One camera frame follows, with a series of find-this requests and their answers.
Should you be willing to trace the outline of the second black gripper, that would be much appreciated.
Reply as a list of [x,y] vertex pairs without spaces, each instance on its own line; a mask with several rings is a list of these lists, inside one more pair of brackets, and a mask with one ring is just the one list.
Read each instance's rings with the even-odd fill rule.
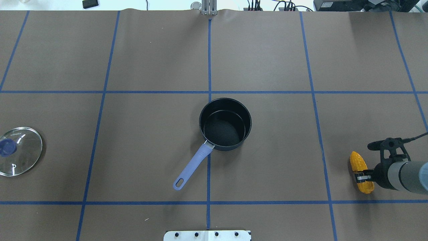
[[384,189],[391,189],[391,183],[388,179],[388,170],[390,166],[391,165],[379,163],[375,166],[371,175],[371,180]]

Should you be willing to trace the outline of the second silver grey robot arm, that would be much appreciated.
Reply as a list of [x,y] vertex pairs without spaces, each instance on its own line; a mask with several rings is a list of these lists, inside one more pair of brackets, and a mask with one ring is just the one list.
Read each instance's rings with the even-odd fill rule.
[[371,180],[385,189],[428,194],[428,163],[402,161],[391,165],[376,165]]

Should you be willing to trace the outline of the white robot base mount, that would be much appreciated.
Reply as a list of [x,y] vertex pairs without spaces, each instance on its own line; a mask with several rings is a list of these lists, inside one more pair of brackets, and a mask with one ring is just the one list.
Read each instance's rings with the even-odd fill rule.
[[251,241],[251,231],[247,230],[200,230],[168,231],[164,241]]

